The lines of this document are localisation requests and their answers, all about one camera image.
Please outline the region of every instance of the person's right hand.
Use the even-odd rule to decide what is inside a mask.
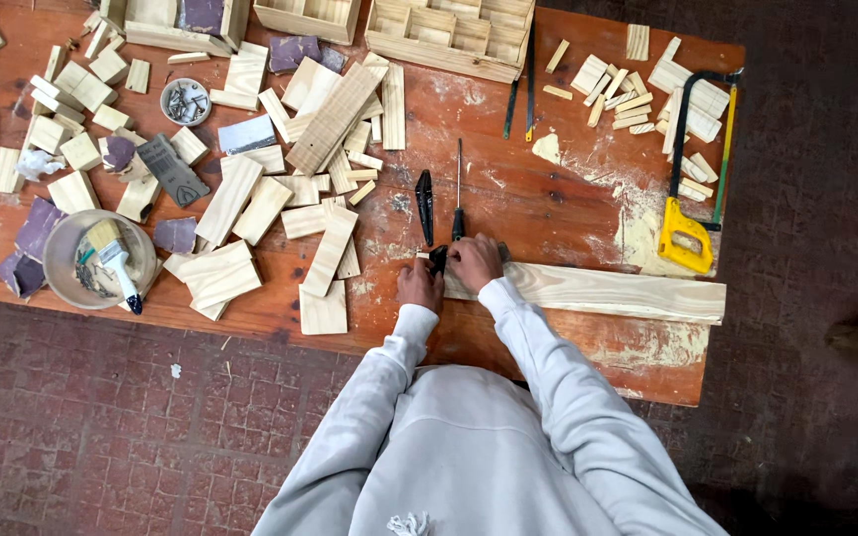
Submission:
[[[504,275],[499,244],[482,233],[453,242],[445,264],[473,294],[479,294],[489,281]]]

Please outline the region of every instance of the wooden workbench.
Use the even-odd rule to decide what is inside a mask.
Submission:
[[[367,11],[365,2],[360,13]],[[37,0],[35,10],[25,2],[0,0],[0,31],[7,41],[0,51],[0,145],[21,144],[33,102],[28,80],[44,70],[51,45],[78,36],[88,12],[86,4],[78,0]],[[511,139],[503,140],[507,84],[404,64],[408,149],[384,153],[380,146],[374,146],[368,151],[384,158],[386,166],[375,192],[357,207],[360,217],[356,244],[363,274],[348,280],[348,334],[300,334],[296,286],[313,260],[320,236],[287,240],[279,222],[256,248],[257,264],[266,284],[235,299],[218,323],[191,310],[187,288],[167,272],[150,290],[145,313],[139,318],[117,307],[97,313],[73,309],[48,290],[34,295],[29,304],[361,354],[380,345],[392,331],[398,309],[394,297],[399,268],[411,262],[413,251],[424,245],[412,192],[422,169],[431,170],[434,178],[436,243],[447,241],[456,197],[459,137],[463,139],[465,163],[462,206],[471,234],[484,232],[504,240],[514,259],[521,262],[635,273],[683,272],[661,262],[653,247],[669,176],[669,165],[660,152],[663,137],[657,133],[635,136],[627,129],[613,132],[613,113],[605,113],[599,127],[590,129],[586,126],[590,110],[581,103],[583,96],[578,92],[573,101],[542,92],[544,84],[568,89],[589,54],[618,67],[637,69],[646,80],[672,34],[651,30],[650,60],[641,63],[624,59],[623,23],[546,8],[537,9],[536,21],[535,139],[555,133],[560,140],[560,164],[534,155],[533,145],[524,142],[524,79],[519,86]],[[336,47],[356,61],[366,55],[364,25],[365,16],[361,15],[354,47]],[[261,27],[251,12],[247,40],[266,45],[271,35],[277,33]],[[562,38],[570,41],[571,47],[554,74],[546,74],[544,67]],[[687,36],[683,39],[675,60],[685,67],[728,72],[743,66],[745,51],[741,47]],[[85,46],[70,58],[81,62]],[[170,136],[177,131],[158,106],[170,70],[171,79],[189,76],[207,87],[220,88],[228,66],[225,59],[168,66],[167,57],[176,52],[136,45],[125,45],[119,53],[128,60],[151,62],[149,93],[127,91],[120,84],[116,89],[121,96],[113,105],[134,117],[136,130],[145,137],[161,131]],[[268,74],[264,87],[285,87],[289,78]],[[655,93],[653,118],[666,95],[649,89]],[[214,106],[210,118],[195,128],[212,148],[196,167],[212,190],[220,184],[216,129],[247,116],[240,110]],[[89,130],[104,132],[96,126]],[[708,146],[694,138],[690,144],[720,168],[721,141]],[[114,210],[125,185],[105,174],[100,166],[89,175],[102,207]],[[13,239],[33,196],[48,197],[47,182],[27,182],[19,195],[0,195],[0,262],[13,251]],[[207,202],[198,201],[188,210],[180,210],[162,193],[146,229],[151,232],[160,219],[199,217]],[[685,212],[699,217],[709,215],[712,203],[695,207],[693,201],[683,201]],[[714,245],[719,246],[718,237]],[[0,301],[21,302],[1,280]],[[559,333],[574,340],[623,395],[698,403],[708,326],[557,310],[546,314]],[[491,318],[477,302],[446,301],[441,323],[429,340],[429,354],[426,363],[467,363],[510,377],[519,376],[513,359],[495,335]]]

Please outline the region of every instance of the dark floor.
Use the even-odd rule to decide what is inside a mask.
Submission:
[[[702,405],[632,407],[731,532],[858,533],[858,2],[545,5],[747,46]],[[0,534],[248,533],[358,359],[224,342],[0,305]]]

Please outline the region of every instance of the white sleeve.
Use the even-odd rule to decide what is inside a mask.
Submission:
[[[694,503],[674,463],[578,348],[505,277],[479,301],[525,375],[542,430],[623,534],[725,534]]]
[[[396,398],[426,354],[438,316],[414,304],[399,307],[393,335],[366,353],[270,501],[253,534],[345,536],[363,483],[396,413]]]

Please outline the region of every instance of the wooden box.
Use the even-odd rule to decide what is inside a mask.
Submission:
[[[316,35],[338,45],[351,45],[357,31],[361,0],[254,0],[260,24],[297,35]]]
[[[399,58],[512,82],[521,74],[534,0],[374,0],[366,46]]]
[[[231,57],[247,31],[250,0],[224,0],[220,37],[176,28],[178,0],[101,0],[100,14],[129,43]]]

